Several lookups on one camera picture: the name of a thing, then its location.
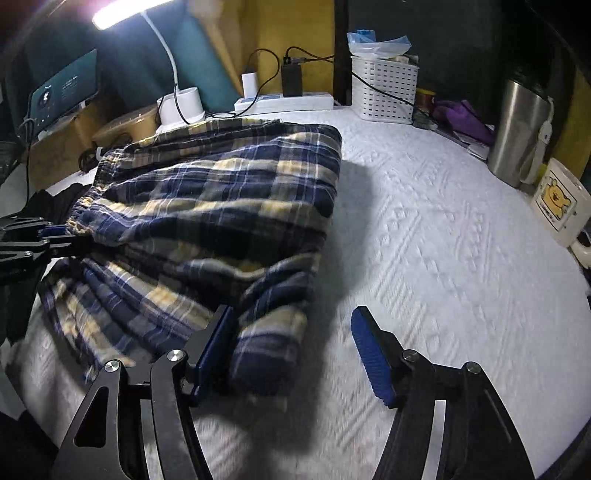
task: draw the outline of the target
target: power strip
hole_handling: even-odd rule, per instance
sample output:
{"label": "power strip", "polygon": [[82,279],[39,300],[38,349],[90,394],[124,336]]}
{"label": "power strip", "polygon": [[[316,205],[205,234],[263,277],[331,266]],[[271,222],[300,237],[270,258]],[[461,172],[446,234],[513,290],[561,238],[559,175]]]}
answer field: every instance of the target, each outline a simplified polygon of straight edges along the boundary
{"label": "power strip", "polygon": [[[240,98],[234,103],[236,113],[243,112],[254,98]],[[305,110],[332,110],[335,105],[333,96],[326,92],[305,92],[303,96],[284,97],[282,93],[261,95],[248,109],[245,116],[261,113],[301,112]]]}

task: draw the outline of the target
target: blue and yellow plaid cloth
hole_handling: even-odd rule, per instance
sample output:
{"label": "blue and yellow plaid cloth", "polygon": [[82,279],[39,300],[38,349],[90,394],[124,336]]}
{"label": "blue and yellow plaid cloth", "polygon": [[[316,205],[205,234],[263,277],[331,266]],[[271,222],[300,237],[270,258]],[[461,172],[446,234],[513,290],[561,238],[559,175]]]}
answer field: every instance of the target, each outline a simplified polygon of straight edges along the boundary
{"label": "blue and yellow plaid cloth", "polygon": [[274,395],[294,379],[336,198],[341,137],[327,125],[213,120],[101,159],[72,209],[91,235],[60,260],[43,309],[93,379],[181,348],[228,304],[241,331],[229,381]]}

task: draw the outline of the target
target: desk lamp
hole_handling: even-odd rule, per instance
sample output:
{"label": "desk lamp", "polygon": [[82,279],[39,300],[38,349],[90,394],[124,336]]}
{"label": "desk lamp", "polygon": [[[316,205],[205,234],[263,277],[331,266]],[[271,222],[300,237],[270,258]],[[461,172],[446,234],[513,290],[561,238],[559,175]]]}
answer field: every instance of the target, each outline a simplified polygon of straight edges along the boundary
{"label": "desk lamp", "polygon": [[113,25],[125,20],[126,18],[132,17],[133,15],[140,14],[146,20],[146,23],[150,26],[150,28],[154,31],[160,43],[164,47],[166,54],[168,55],[168,59],[170,60],[171,65],[173,66],[173,75],[174,75],[174,90],[172,95],[163,96],[159,100],[158,105],[158,114],[160,114],[160,109],[162,108],[162,104],[174,97],[174,103],[176,105],[176,109],[178,111],[178,115],[180,119],[187,125],[190,125],[190,122],[187,118],[183,115],[180,106],[178,104],[178,96],[179,93],[183,97],[185,101],[183,106],[186,108],[186,112],[190,112],[191,115],[188,115],[194,121],[198,121],[203,117],[203,107],[201,105],[201,100],[199,98],[199,93],[196,88],[191,88],[184,90],[182,92],[178,91],[178,73],[177,73],[177,65],[174,61],[174,57],[170,48],[168,47],[164,37],[160,33],[160,31],[156,28],[156,25],[150,20],[146,10],[152,7],[156,7],[158,5],[162,5],[173,0],[115,0],[108,4],[107,6],[101,8],[93,17],[92,22],[99,30],[106,30],[107,28],[112,27]]}

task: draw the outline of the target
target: bed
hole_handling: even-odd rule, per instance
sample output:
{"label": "bed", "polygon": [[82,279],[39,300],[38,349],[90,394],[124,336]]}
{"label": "bed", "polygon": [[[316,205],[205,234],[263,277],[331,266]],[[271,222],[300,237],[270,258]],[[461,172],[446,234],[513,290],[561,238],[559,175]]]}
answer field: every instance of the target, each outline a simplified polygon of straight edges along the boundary
{"label": "bed", "polygon": [[[591,313],[574,258],[522,193],[432,132],[348,108],[261,117],[339,129],[339,196],[291,395],[211,398],[194,411],[213,477],[371,478],[395,412],[374,397],[351,337],[358,305],[431,362],[480,363],[541,475],[591,417]],[[92,179],[75,174],[49,192]],[[8,363],[59,445],[86,387],[38,298]],[[438,402],[425,479],[437,469],[443,415]]]}

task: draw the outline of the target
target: white plastic basket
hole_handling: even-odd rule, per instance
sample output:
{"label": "white plastic basket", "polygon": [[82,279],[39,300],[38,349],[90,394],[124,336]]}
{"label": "white plastic basket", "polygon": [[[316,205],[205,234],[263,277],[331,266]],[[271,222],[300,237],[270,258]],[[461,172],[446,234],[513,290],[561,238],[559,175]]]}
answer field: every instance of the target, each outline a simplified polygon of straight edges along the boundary
{"label": "white plastic basket", "polygon": [[[353,58],[353,72],[370,85],[414,104],[418,67],[388,60]],[[353,77],[353,111],[372,122],[413,122],[413,107],[376,92]]]}

